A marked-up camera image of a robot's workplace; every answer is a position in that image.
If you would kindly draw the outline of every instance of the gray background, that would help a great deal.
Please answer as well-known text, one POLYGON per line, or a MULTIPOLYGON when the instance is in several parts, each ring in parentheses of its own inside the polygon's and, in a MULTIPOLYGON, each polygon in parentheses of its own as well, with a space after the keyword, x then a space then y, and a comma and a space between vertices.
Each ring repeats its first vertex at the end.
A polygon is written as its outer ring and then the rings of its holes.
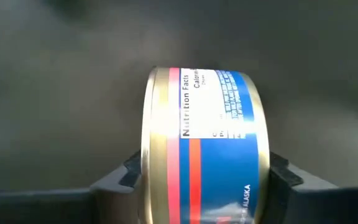
POLYGON ((0 0, 0 189, 117 167, 154 65, 246 72, 271 150, 358 185, 358 1, 0 0))

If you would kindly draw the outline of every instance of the can label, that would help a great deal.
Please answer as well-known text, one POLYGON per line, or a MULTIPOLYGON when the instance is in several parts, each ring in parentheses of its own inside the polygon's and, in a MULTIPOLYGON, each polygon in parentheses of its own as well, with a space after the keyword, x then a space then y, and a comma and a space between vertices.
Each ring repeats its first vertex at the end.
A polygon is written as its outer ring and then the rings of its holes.
POLYGON ((168 95, 179 132, 167 141, 170 224, 252 223, 259 158, 246 81, 238 72, 171 68, 168 95))

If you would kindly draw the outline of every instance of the can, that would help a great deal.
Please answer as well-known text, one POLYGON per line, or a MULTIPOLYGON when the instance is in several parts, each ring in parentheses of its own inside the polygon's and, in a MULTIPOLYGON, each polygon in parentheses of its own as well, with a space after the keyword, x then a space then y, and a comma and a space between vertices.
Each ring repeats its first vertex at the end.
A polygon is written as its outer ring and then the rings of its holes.
POLYGON ((258 223, 269 141, 252 80, 234 71, 153 69, 141 161, 143 224, 258 223))

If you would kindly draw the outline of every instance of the nutrition facts label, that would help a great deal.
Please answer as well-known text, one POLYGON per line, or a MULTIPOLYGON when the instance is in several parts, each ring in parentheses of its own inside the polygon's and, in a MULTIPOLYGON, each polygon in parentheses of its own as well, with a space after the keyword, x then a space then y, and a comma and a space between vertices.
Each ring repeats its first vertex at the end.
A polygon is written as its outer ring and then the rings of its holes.
POLYGON ((181 138, 246 138, 253 122, 244 121, 238 85, 245 83, 236 83, 234 75, 239 76, 221 70, 181 69, 181 138))

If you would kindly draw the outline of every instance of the food can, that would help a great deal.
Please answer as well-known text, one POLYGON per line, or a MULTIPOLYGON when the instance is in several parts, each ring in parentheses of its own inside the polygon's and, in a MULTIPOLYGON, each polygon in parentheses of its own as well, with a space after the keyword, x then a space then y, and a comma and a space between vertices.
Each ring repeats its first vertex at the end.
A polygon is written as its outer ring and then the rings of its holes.
POLYGON ((234 71, 153 69, 141 160, 141 223, 258 223, 269 142, 251 79, 234 71))

